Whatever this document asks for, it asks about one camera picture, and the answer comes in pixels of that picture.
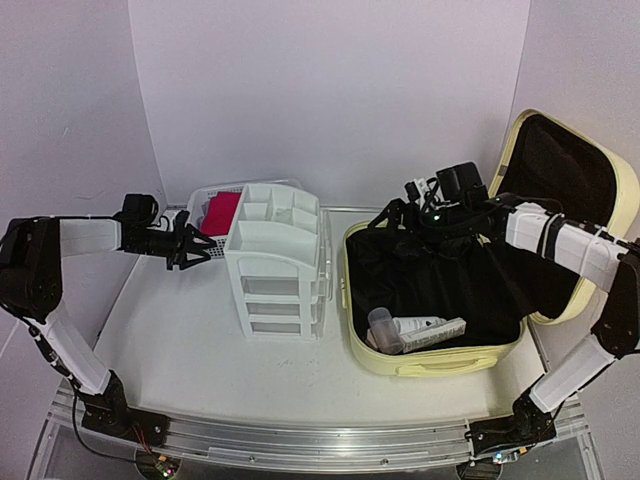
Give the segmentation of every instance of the white plastic drawer organizer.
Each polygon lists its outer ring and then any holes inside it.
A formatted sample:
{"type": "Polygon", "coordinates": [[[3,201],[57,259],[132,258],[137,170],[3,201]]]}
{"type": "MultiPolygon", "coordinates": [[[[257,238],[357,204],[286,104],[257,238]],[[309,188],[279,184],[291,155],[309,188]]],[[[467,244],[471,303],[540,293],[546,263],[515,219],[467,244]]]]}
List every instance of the white plastic drawer organizer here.
{"type": "Polygon", "coordinates": [[[244,187],[224,257],[247,338],[322,336],[322,223],[318,199],[307,192],[276,184],[244,187]]]}

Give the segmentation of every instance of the suitcase lid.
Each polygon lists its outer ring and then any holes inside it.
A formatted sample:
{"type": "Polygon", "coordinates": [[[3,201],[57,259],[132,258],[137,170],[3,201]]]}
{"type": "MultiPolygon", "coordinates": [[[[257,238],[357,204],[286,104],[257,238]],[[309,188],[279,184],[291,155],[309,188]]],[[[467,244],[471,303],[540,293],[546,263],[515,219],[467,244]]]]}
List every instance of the suitcase lid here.
{"type": "MultiPolygon", "coordinates": [[[[606,226],[623,236],[635,218],[640,188],[620,157],[558,120],[527,110],[515,121],[489,196],[511,192],[555,198],[567,218],[606,226]]],[[[595,286],[577,274],[530,252],[510,249],[519,265],[518,285],[538,313],[537,323],[558,323],[578,315],[595,286]]]]}

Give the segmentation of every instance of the suitcase handle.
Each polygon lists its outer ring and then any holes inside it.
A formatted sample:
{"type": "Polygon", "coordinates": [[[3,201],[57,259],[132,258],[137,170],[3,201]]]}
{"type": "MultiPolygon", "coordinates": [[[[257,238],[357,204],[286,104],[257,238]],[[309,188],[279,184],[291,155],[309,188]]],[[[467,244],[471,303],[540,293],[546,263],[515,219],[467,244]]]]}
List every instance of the suitcase handle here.
{"type": "Polygon", "coordinates": [[[401,365],[396,368],[396,375],[400,377],[444,377],[491,368],[496,363],[498,363],[498,358],[491,356],[476,358],[468,362],[401,365]]]}

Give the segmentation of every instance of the robotic arm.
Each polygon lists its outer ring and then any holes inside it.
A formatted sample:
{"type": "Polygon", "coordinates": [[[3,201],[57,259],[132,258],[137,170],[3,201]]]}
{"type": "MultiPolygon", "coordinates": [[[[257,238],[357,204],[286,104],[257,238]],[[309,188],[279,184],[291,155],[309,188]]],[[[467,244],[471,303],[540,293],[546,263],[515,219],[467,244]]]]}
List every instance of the robotic arm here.
{"type": "Polygon", "coordinates": [[[129,408],[122,382],[95,356],[69,319],[62,300],[61,259],[109,251],[166,258],[180,270],[209,260],[215,241],[187,225],[178,213],[171,231],[152,228],[158,203],[129,194],[113,217],[36,217],[12,220],[0,245],[0,306],[28,328],[47,362],[84,401],[83,426],[137,441],[133,425],[149,445],[164,441],[164,415],[129,408]]]}
{"type": "Polygon", "coordinates": [[[483,235],[492,242],[551,260],[608,293],[590,333],[514,402],[513,415],[470,425],[468,438],[474,457],[493,457],[501,463],[510,455],[517,457],[523,447],[553,439],[552,412],[613,362],[637,353],[640,245],[616,238],[604,227],[566,219],[562,213],[540,205],[554,201],[527,200],[508,193],[489,199],[472,163],[437,172],[435,180],[407,184],[409,205],[391,202],[374,225],[384,218],[402,223],[425,243],[483,235]],[[444,201],[434,202],[438,186],[444,201]]]}

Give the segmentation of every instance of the suitcase black lining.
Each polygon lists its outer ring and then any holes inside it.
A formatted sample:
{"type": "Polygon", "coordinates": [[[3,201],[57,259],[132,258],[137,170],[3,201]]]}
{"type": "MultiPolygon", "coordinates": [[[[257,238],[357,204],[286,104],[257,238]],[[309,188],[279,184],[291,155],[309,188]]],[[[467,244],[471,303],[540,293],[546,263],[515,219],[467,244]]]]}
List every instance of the suitcase black lining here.
{"type": "MultiPolygon", "coordinates": [[[[527,118],[499,193],[555,198],[567,217],[606,225],[616,199],[615,172],[596,147],[543,115],[527,118]]],[[[509,246],[460,240],[442,251],[416,246],[411,235],[383,229],[346,241],[355,331],[364,341],[368,312],[462,317],[464,336],[425,350],[504,345],[517,340],[520,320],[534,312],[554,318],[566,308],[578,276],[509,246]],[[405,245],[398,249],[398,243],[405,245]]]]}

